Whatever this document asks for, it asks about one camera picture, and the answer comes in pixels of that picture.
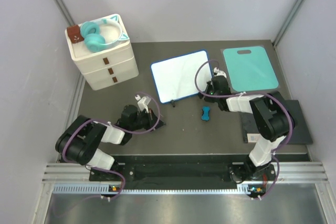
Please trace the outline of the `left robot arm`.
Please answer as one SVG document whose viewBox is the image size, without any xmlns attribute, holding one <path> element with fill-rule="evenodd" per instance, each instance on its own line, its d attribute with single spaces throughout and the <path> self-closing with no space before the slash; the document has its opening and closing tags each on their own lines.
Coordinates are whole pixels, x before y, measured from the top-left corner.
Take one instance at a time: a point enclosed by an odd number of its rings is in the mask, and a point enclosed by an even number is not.
<svg viewBox="0 0 336 224">
<path fill-rule="evenodd" d="M 114 180 L 121 171 L 119 163 L 99 145 L 126 145 L 133 135 L 141 134 L 140 130 L 147 133 L 163 126 L 165 123 L 152 109 L 139 110 L 135 105 L 126 105 L 116 124 L 80 115 L 58 138 L 55 150 L 64 161 L 94 167 L 107 180 Z"/>
</svg>

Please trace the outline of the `black rectangular mat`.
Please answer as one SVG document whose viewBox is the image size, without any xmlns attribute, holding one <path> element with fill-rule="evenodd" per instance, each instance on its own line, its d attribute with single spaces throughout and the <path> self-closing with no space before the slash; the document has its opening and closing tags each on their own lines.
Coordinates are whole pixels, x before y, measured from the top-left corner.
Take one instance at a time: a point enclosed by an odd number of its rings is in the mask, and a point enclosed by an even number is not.
<svg viewBox="0 0 336 224">
<path fill-rule="evenodd" d="M 301 106 L 298 100 L 286 100 L 287 108 L 295 120 L 295 126 L 293 129 L 292 137 L 288 144 L 310 145 L 313 144 L 313 139 L 310 135 L 308 126 L 303 116 Z M 254 120 L 254 116 L 249 113 L 240 114 L 243 141 L 248 143 L 247 134 L 256 133 L 259 134 L 257 125 Z"/>
</svg>

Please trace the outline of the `aluminium rail frame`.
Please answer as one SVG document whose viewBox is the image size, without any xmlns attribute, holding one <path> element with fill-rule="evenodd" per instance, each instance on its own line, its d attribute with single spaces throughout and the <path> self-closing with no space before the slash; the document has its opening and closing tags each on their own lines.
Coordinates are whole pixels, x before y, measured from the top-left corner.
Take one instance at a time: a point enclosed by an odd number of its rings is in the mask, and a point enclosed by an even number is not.
<svg viewBox="0 0 336 224">
<path fill-rule="evenodd" d="M 57 184 L 89 183 L 90 172 L 83 166 L 70 163 L 47 164 L 42 182 Z M 278 183 L 327 183 L 328 177 L 321 162 L 281 162 Z"/>
</svg>

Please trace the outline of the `teal cat-ear headphones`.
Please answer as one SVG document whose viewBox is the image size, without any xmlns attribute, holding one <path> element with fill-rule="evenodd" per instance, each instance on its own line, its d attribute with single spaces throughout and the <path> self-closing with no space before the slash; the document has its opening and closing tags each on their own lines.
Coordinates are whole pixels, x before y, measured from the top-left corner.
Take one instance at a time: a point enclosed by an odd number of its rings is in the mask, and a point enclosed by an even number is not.
<svg viewBox="0 0 336 224">
<path fill-rule="evenodd" d="M 111 42 L 106 42 L 101 35 L 101 25 L 109 25 L 117 29 L 118 36 Z M 84 22 L 80 26 L 80 34 L 84 38 L 86 47 L 91 52 L 100 52 L 118 46 L 124 41 L 130 40 L 129 36 L 123 31 L 118 14 L 109 18 L 96 19 Z"/>
</svg>

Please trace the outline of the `teal cutting board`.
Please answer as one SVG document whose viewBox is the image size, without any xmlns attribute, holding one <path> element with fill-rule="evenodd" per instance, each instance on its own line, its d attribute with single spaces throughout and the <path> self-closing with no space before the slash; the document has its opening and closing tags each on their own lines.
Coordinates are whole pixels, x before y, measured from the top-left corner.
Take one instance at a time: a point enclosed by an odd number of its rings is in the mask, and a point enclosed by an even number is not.
<svg viewBox="0 0 336 224">
<path fill-rule="evenodd" d="M 232 88 L 237 92 L 276 89 L 278 79 L 262 46 L 223 50 Z"/>
</svg>

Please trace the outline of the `brown small cube box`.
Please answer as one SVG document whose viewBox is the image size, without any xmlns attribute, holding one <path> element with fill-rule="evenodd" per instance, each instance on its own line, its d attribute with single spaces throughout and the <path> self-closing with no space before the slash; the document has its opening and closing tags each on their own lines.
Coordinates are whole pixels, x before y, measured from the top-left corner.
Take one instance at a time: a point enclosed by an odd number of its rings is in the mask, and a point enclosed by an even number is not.
<svg viewBox="0 0 336 224">
<path fill-rule="evenodd" d="M 79 25 L 67 27 L 66 32 L 72 44 L 76 44 L 81 41 L 84 41 L 84 38 L 82 37 L 80 33 Z"/>
</svg>

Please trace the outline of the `blue-framed whiteboard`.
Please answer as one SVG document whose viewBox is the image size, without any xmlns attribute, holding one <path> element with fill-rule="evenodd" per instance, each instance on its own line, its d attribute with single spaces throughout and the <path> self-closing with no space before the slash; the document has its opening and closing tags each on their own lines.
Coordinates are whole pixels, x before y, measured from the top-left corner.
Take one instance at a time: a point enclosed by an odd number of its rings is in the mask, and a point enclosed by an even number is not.
<svg viewBox="0 0 336 224">
<path fill-rule="evenodd" d="M 177 101 L 205 90 L 212 78 L 207 51 L 200 50 L 151 64 L 152 76 L 162 104 Z"/>
</svg>

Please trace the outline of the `white label card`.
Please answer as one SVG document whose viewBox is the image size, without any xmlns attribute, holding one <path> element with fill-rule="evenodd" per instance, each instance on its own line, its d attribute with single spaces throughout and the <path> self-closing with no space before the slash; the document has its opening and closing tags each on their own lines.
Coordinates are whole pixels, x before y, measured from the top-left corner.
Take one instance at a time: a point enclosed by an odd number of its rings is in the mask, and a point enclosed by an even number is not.
<svg viewBox="0 0 336 224">
<path fill-rule="evenodd" d="M 260 139 L 261 135 L 256 133 L 248 133 L 247 141 L 248 143 L 256 143 Z"/>
</svg>

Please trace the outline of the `blue whiteboard eraser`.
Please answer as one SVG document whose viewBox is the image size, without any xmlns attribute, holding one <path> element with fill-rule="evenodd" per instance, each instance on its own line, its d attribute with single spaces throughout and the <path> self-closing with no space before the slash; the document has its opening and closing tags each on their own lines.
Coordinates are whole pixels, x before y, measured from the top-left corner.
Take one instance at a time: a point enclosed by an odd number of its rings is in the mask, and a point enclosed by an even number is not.
<svg viewBox="0 0 336 224">
<path fill-rule="evenodd" d="M 202 107 L 202 116 L 201 116 L 201 120 L 208 122 L 210 120 L 210 107 L 209 106 L 204 106 Z"/>
</svg>

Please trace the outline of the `white three-drawer storage box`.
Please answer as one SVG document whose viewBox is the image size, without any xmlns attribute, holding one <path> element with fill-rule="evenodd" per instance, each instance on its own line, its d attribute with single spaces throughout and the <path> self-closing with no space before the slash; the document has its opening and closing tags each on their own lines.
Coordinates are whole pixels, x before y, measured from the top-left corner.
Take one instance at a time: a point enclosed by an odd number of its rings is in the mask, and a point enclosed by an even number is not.
<svg viewBox="0 0 336 224">
<path fill-rule="evenodd" d="M 120 15 L 119 18 L 123 31 L 128 35 Z M 109 25 L 101 25 L 100 29 L 106 42 L 111 42 L 118 36 L 117 29 Z M 72 44 L 66 29 L 65 36 L 73 62 L 93 90 L 100 90 L 139 75 L 130 40 L 107 50 L 91 52 L 84 41 Z"/>
</svg>

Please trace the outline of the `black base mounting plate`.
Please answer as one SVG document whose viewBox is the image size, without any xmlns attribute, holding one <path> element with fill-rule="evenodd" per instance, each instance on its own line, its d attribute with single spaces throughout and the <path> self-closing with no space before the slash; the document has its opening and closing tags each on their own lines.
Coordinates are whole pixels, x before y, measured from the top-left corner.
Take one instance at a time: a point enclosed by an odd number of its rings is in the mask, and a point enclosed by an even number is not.
<svg viewBox="0 0 336 224">
<path fill-rule="evenodd" d="M 115 159 L 112 170 L 124 175 L 127 185 L 152 178 L 210 178 L 229 183 L 271 181 L 276 174 L 272 164 L 252 168 L 244 154 L 117 155 Z"/>
</svg>

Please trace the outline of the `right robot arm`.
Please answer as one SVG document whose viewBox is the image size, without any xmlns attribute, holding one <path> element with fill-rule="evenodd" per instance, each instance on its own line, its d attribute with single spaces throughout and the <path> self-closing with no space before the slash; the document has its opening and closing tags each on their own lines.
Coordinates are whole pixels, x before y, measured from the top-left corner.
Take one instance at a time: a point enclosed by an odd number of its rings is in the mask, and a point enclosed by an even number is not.
<svg viewBox="0 0 336 224">
<path fill-rule="evenodd" d="M 226 77 L 214 76 L 198 96 L 206 102 L 216 103 L 222 111 L 253 115 L 260 138 L 241 167 L 231 165 L 228 169 L 237 184 L 262 176 L 282 142 L 289 141 L 295 127 L 295 120 L 285 107 L 282 95 L 278 91 L 232 94 Z"/>
</svg>

